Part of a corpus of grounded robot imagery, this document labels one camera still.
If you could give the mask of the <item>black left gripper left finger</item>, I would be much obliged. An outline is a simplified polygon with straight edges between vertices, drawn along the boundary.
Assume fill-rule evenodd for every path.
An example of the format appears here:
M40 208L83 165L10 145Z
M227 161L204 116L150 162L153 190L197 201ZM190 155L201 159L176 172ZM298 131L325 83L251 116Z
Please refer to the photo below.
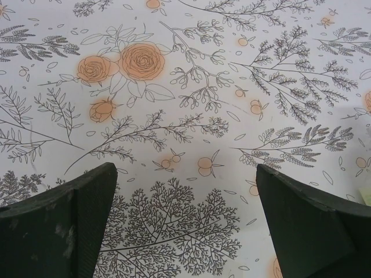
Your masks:
M1 277L93 277L117 176L104 163L1 208Z

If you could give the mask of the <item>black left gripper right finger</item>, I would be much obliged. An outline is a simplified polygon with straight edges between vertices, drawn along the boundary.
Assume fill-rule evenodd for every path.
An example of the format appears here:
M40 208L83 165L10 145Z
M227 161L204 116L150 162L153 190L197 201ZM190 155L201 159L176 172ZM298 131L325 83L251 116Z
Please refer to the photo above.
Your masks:
M260 164L256 184L283 277L370 277L370 207Z

